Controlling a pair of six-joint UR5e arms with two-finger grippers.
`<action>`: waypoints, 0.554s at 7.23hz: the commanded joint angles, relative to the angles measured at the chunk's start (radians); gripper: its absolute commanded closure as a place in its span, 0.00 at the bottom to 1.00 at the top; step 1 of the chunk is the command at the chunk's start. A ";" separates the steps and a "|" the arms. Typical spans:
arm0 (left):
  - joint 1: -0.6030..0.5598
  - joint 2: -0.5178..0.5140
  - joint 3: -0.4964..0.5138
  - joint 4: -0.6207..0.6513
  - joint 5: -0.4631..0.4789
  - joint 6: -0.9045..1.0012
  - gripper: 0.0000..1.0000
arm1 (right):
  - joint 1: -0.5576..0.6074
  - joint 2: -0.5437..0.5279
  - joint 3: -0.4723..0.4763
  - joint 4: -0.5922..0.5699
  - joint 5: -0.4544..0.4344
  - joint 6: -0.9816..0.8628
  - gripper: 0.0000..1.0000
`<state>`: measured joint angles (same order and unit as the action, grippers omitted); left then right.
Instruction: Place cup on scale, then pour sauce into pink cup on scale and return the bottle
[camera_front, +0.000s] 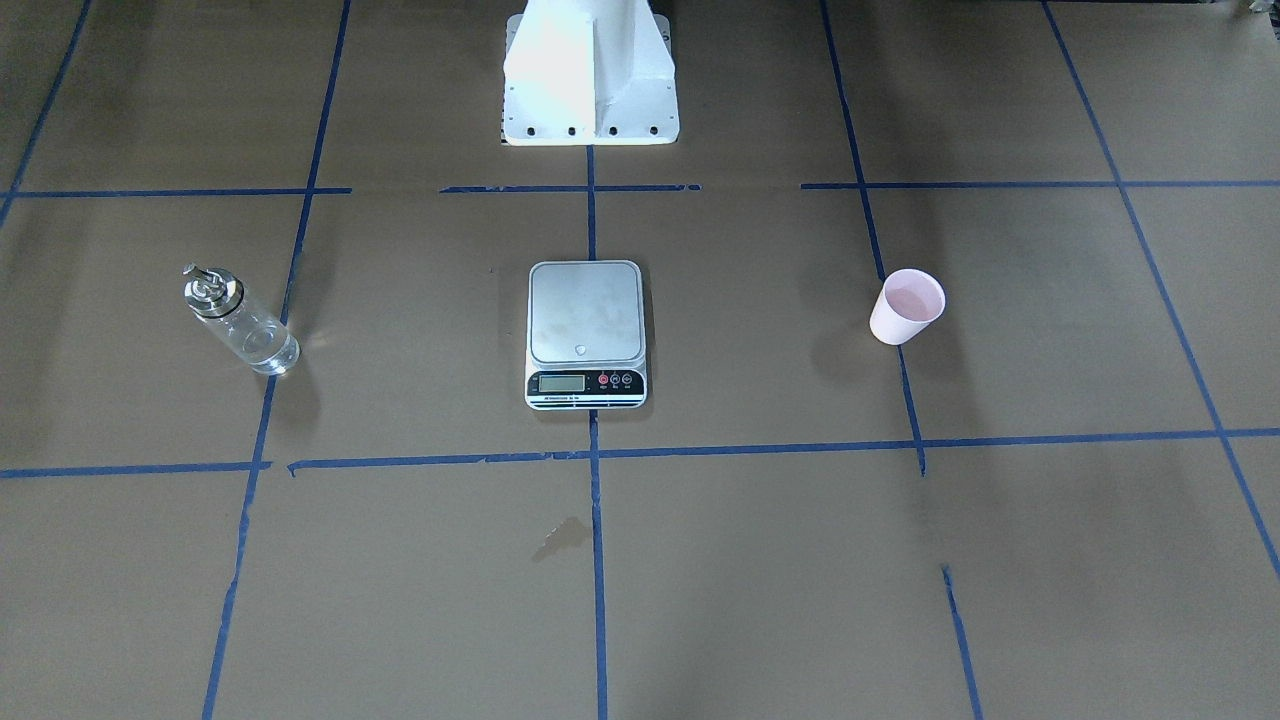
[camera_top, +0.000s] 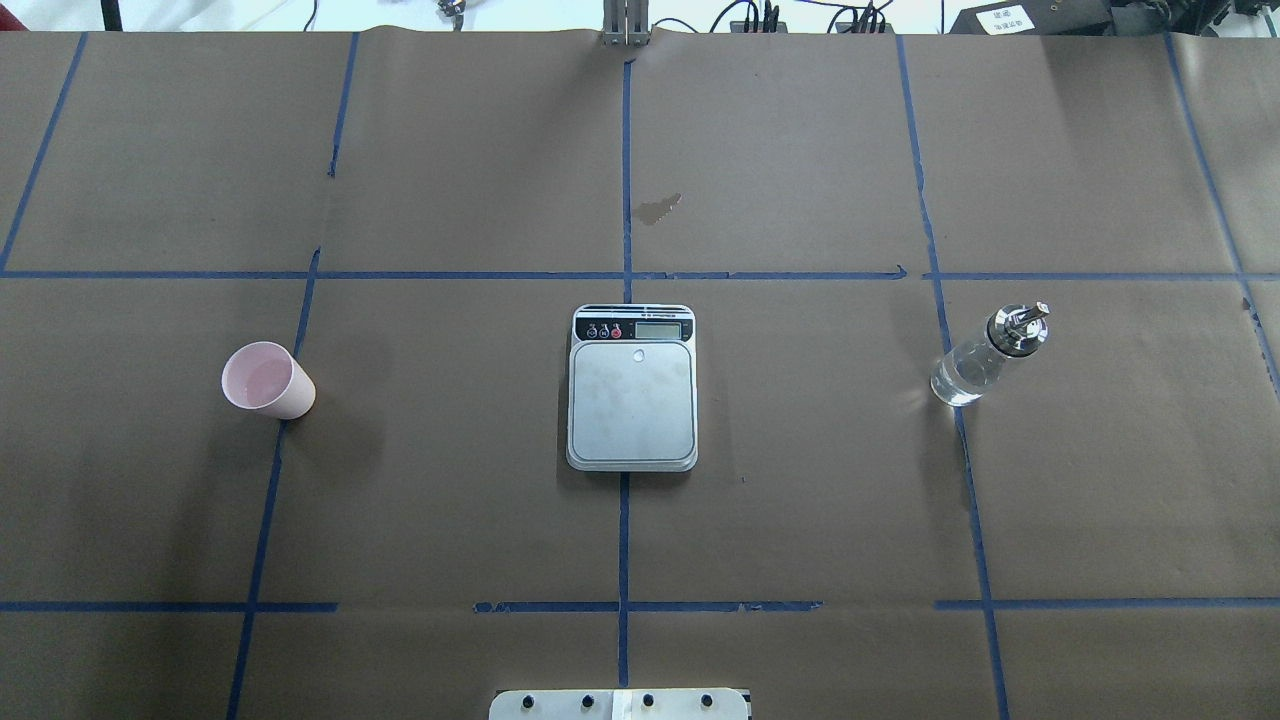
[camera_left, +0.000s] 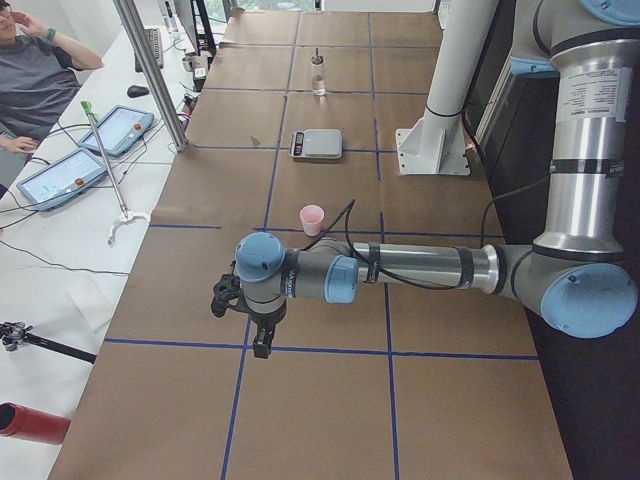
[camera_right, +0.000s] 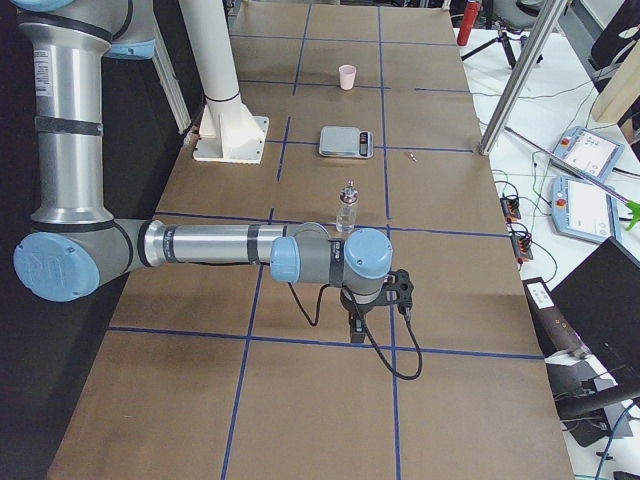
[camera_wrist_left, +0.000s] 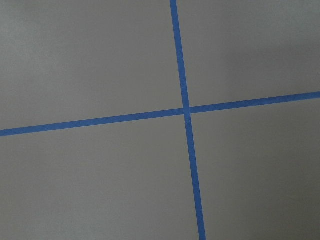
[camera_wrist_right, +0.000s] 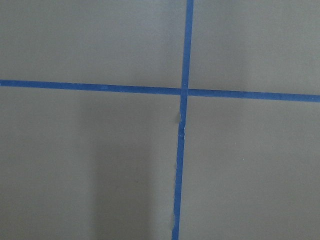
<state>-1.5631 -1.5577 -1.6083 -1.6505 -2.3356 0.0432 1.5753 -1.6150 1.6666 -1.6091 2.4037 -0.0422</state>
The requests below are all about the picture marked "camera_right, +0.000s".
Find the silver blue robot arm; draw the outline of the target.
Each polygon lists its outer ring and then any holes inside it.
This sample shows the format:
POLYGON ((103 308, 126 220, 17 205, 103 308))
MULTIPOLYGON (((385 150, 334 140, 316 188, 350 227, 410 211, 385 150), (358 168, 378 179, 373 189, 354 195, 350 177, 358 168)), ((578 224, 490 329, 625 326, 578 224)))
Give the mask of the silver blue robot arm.
MULTIPOLYGON (((34 296, 14 273, 8 250, 29 229, 37 185, 36 137, 30 133, 35 95, 30 85, 31 50, 20 33, 16 8, 1 6, 1 350, 71 349, 100 342, 108 320, 123 331, 222 331, 249 318, 241 301, 246 287, 231 283, 255 277, 254 267, 211 270, 173 265, 133 277, 138 293, 124 293, 118 278, 77 301, 52 303, 34 296)), ((121 216, 146 216, 156 207, 178 154, 169 131, 169 108, 151 84, 151 66, 107 68, 107 204, 121 216)))

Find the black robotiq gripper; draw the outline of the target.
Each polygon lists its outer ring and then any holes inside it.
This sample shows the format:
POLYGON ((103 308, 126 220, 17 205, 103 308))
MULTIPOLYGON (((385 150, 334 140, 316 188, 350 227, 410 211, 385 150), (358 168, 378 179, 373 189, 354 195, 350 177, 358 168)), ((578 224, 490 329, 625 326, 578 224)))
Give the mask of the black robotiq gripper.
POLYGON ((340 301, 348 312, 350 342, 352 344, 363 344, 366 339, 366 330, 362 321, 366 319, 366 314, 375 307, 375 303, 358 303, 348 295, 347 291, 340 292, 340 301))

